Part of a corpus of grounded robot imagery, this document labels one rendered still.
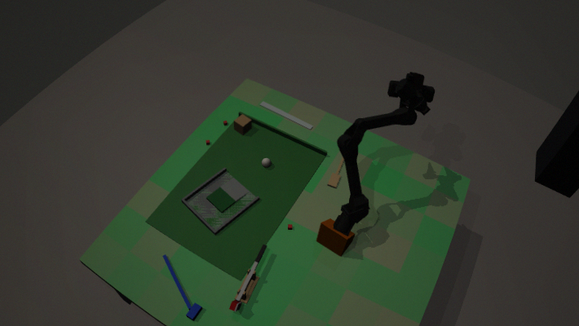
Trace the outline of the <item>dark green flat mat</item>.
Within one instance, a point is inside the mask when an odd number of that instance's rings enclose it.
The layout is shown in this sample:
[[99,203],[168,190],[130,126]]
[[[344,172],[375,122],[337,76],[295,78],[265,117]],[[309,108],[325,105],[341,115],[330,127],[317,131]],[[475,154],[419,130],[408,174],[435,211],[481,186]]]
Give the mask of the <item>dark green flat mat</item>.
[[[269,167],[262,160],[271,160]],[[241,134],[234,122],[145,222],[230,276],[242,280],[260,249],[290,211],[324,155],[251,122]],[[182,198],[223,168],[259,201],[215,235]]]

